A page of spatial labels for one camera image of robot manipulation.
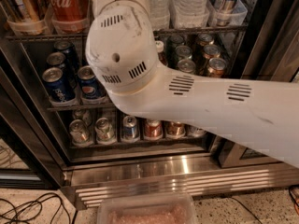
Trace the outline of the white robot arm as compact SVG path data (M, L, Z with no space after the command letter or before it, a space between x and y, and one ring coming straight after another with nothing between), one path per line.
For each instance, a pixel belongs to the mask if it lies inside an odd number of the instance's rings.
M93 0L86 59L123 113L189 124L299 167L299 85L188 75L163 65L149 0Z

